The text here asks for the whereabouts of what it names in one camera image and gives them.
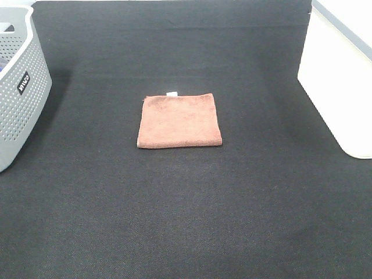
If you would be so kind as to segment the white plastic storage bin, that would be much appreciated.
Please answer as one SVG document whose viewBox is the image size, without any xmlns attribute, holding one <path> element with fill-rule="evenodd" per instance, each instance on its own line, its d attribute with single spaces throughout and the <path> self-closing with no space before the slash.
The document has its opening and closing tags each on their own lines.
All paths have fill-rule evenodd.
<svg viewBox="0 0 372 279">
<path fill-rule="evenodd" d="M 371 1 L 312 1 L 297 78 L 341 149 L 371 158 Z"/>
</svg>

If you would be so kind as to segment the black fabric table mat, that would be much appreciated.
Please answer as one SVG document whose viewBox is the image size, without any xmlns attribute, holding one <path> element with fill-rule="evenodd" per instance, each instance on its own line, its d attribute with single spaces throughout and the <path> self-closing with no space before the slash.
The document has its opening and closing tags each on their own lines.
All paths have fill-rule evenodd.
<svg viewBox="0 0 372 279">
<path fill-rule="evenodd" d="M 1 174 L 2 278 L 370 278 L 371 161 L 297 80 L 310 1 L 38 2 L 52 77 Z M 211 92 L 223 145 L 137 148 Z"/>
</svg>

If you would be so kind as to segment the brown towel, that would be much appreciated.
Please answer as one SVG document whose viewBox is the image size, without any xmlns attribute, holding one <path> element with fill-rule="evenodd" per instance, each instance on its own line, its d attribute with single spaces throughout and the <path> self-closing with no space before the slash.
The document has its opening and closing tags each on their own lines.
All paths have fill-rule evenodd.
<svg viewBox="0 0 372 279">
<path fill-rule="evenodd" d="M 221 146 L 213 94 L 147 96 L 142 106 L 137 147 L 163 149 Z"/>
</svg>

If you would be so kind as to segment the grey perforated laundry basket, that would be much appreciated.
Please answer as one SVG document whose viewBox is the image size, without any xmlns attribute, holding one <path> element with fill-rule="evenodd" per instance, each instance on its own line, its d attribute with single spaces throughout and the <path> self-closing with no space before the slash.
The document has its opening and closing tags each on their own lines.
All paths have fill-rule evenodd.
<svg viewBox="0 0 372 279">
<path fill-rule="evenodd" d="M 8 168 L 32 132 L 52 87 L 52 79 L 28 5 L 1 5 L 1 170 Z"/>
</svg>

